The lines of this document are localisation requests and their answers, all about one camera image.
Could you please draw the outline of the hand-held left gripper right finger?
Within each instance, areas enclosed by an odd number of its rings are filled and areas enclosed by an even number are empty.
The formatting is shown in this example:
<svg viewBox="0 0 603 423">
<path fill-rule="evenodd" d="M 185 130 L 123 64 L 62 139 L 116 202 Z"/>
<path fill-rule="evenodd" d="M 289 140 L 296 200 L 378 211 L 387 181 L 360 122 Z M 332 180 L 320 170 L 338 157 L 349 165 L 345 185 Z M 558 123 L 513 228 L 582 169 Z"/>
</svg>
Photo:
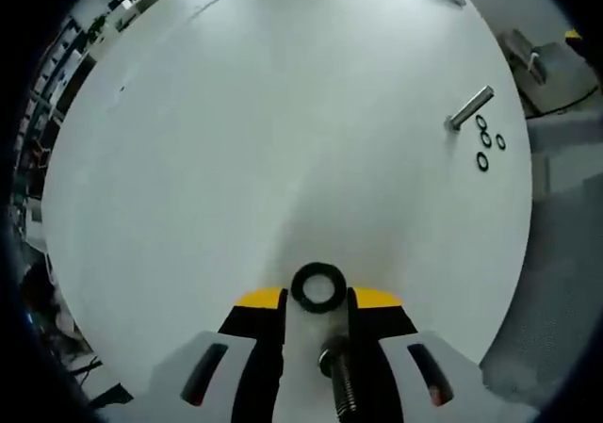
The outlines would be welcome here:
<svg viewBox="0 0 603 423">
<path fill-rule="evenodd" d="M 348 290 L 351 383 L 357 422 L 533 422 L 538 412 L 483 382 L 480 367 L 433 332 L 419 331 L 400 298 Z"/>
</svg>

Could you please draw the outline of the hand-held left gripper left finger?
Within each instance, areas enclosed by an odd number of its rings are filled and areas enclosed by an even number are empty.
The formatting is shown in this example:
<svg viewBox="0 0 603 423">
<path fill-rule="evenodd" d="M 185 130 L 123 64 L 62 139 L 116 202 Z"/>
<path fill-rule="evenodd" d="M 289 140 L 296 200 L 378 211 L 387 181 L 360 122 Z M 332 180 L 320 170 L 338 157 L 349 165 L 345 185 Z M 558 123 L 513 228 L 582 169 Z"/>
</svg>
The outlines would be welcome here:
<svg viewBox="0 0 603 423">
<path fill-rule="evenodd" d="M 107 405 L 104 422 L 270 422 L 284 370 L 288 292 L 247 293 L 215 332 L 155 367 L 147 391 Z"/>
</svg>

